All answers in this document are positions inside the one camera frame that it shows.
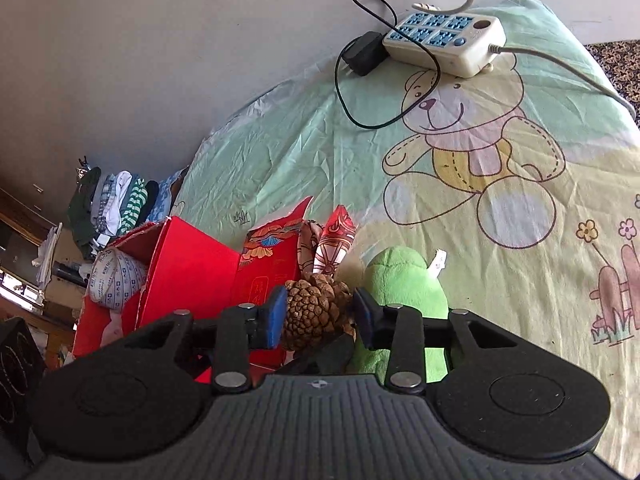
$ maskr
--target white wall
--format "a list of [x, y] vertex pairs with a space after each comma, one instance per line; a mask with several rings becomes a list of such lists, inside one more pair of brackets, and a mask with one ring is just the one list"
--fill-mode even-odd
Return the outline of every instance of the white wall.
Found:
[[[543, 1], [585, 43], [640, 38], [640, 0]], [[350, 0], [0, 0], [0, 183], [57, 220], [78, 156], [161, 178], [251, 97], [373, 26]]]

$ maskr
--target black cable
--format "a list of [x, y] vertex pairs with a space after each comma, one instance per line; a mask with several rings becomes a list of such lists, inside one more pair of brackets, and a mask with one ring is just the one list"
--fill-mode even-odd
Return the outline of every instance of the black cable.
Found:
[[367, 7], [365, 7], [363, 4], [361, 4], [358, 0], [351, 0], [351, 1], [354, 4], [356, 4], [358, 7], [360, 7], [362, 10], [364, 10], [366, 13], [368, 13], [371, 16], [373, 16], [374, 18], [376, 18], [379, 22], [384, 23], [387, 27], [391, 28], [392, 30], [394, 30], [395, 32], [400, 34], [400, 36], [402, 36], [406, 40], [411, 41], [412, 43], [415, 43], [417, 46], [419, 46], [421, 49], [423, 49], [427, 54], [429, 54], [429, 56], [433, 60], [433, 63], [436, 66], [436, 79], [433, 81], [433, 83], [432, 83], [431, 87], [429, 88], [429, 90], [427, 92], [425, 92], [424, 95], [422, 95], [414, 104], [409, 106], [404, 112], [402, 112], [401, 114], [396, 115], [393, 119], [388, 120], [386, 123], [382, 123], [382, 124], [362, 124], [362, 123], [359, 123], [356, 119], [354, 119], [353, 116], [350, 114], [349, 110], [347, 110], [347, 105], [344, 103], [344, 99], [342, 98], [342, 94], [340, 93], [340, 87], [338, 86], [338, 68], [340, 67], [340, 60], [342, 59], [342, 55], [347, 51], [347, 49], [353, 43], [355, 43], [358, 40], [358, 38], [356, 38], [355, 40], [351, 40], [342, 49], [342, 51], [338, 55], [338, 59], [335, 62], [335, 70], [334, 70], [335, 93], [338, 95], [338, 100], [340, 101], [340, 104], [342, 105], [342, 109], [344, 110], [344, 113], [347, 115], [347, 117], [349, 118], [349, 120], [353, 124], [355, 124], [357, 127], [362, 128], [364, 130], [377, 130], [379, 128], [385, 128], [385, 127], [389, 126], [390, 124], [393, 124], [396, 121], [399, 121], [405, 115], [407, 115], [411, 110], [413, 110], [415, 107], [417, 107], [422, 101], [424, 101], [435, 90], [436, 86], [438, 86], [438, 83], [440, 82], [440, 75], [442, 74], [442, 71], [440, 70], [440, 64], [438, 63], [438, 60], [435, 58], [435, 56], [431, 52], [429, 52], [429, 50], [423, 44], [419, 43], [418, 41], [415, 41], [414, 38], [410, 38], [404, 32], [402, 32], [401, 30], [396, 28], [396, 25], [398, 24], [398, 16], [396, 15], [396, 12], [393, 10], [391, 5], [389, 5], [385, 0], [379, 0], [379, 1], [382, 2], [383, 4], [385, 4], [386, 7], [393, 14], [393, 16], [394, 16], [394, 25], [391, 25], [391, 23], [389, 23], [387, 20], [385, 20], [381, 16], [377, 15], [372, 10], [367, 9]]

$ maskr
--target wrinkled fabric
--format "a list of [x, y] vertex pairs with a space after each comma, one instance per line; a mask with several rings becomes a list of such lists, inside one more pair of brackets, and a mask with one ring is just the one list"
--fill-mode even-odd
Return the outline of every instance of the wrinkled fabric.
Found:
[[121, 171], [115, 178], [115, 190], [110, 196], [107, 205], [104, 207], [104, 216], [106, 219], [107, 229], [104, 234], [116, 236], [120, 228], [120, 208], [129, 184], [131, 183], [131, 174], [129, 171]]
[[110, 200], [113, 200], [116, 195], [116, 176], [110, 174], [102, 185], [102, 193], [100, 194], [100, 203], [98, 205], [98, 214], [95, 221], [95, 229], [103, 234], [107, 231], [107, 218], [105, 209]]
[[136, 226], [140, 212], [146, 203], [146, 188], [143, 178], [136, 179], [130, 188], [131, 192], [127, 205], [124, 207], [124, 212], [120, 215], [118, 236], [127, 234]]
[[314, 272], [314, 259], [318, 240], [322, 236], [322, 229], [322, 225], [313, 220], [302, 222], [298, 235], [298, 265], [302, 275]]
[[142, 206], [140, 210], [140, 216], [138, 216], [138, 220], [136, 221], [136, 227], [141, 226], [144, 222], [146, 222], [146, 217], [149, 216], [151, 210], [156, 205], [156, 199], [158, 198], [159, 186], [155, 180], [150, 180], [145, 184], [146, 189], [146, 202], [145, 205]]
[[103, 173], [98, 180], [98, 183], [95, 186], [94, 197], [91, 201], [91, 224], [97, 230], [98, 227], [98, 213], [100, 211], [100, 199], [102, 198], [102, 189], [104, 188], [104, 183], [109, 177], [108, 173]]
[[120, 201], [120, 223], [122, 224], [122, 215], [127, 209], [127, 204], [129, 204], [129, 200], [131, 198], [131, 194], [134, 190], [138, 189], [138, 180], [140, 179], [139, 174], [132, 173], [131, 180], [129, 181], [129, 185], [127, 186], [127, 191], [124, 193], [124, 197]]
[[169, 211], [171, 211], [171, 186], [178, 180], [181, 173], [182, 170], [178, 170], [169, 178], [158, 183], [158, 197], [154, 208], [146, 217], [147, 222], [159, 222], [169, 215]]
[[99, 180], [100, 168], [93, 168], [85, 173], [78, 182], [76, 192], [66, 210], [74, 242], [85, 258], [91, 254], [89, 242], [96, 235], [95, 228], [91, 223], [91, 204]]
[[[540, 2], [474, 12], [497, 16], [507, 45], [609, 84]], [[640, 132], [629, 113], [562, 67], [502, 54], [490, 73], [443, 74], [404, 120], [361, 130], [336, 99], [333, 63], [277, 86], [204, 140], [177, 198], [181, 218], [237, 249], [247, 225], [305, 196], [314, 197], [310, 219], [344, 204], [358, 231], [336, 278], [350, 286], [385, 248], [408, 246], [427, 260], [447, 251], [438, 279], [450, 306], [605, 385], [611, 415], [596, 453], [634, 478]], [[366, 79], [340, 70], [340, 89], [354, 117], [373, 124], [424, 97], [432, 79], [387, 59]]]

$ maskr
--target stuffed toy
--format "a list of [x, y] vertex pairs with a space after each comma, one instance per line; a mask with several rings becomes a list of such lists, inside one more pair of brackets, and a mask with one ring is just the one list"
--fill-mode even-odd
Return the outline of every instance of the stuffed toy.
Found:
[[[447, 298], [417, 251], [403, 246], [389, 247], [378, 254], [365, 270], [364, 288], [380, 305], [400, 303], [418, 309], [423, 317], [446, 319]], [[360, 335], [356, 338], [348, 373], [375, 374], [385, 381], [389, 350], [367, 350]], [[425, 348], [427, 382], [441, 380], [447, 373], [442, 348]]]

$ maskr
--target power strip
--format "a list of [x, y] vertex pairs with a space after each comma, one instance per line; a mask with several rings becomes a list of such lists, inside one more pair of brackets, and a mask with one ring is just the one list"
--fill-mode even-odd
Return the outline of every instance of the power strip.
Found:
[[[469, 78], [487, 67], [496, 54], [489, 45], [504, 46], [506, 36], [495, 16], [460, 12], [455, 15], [415, 12], [397, 28], [425, 46], [438, 60], [443, 72]], [[396, 31], [382, 44], [398, 61], [435, 70], [433, 59]]]

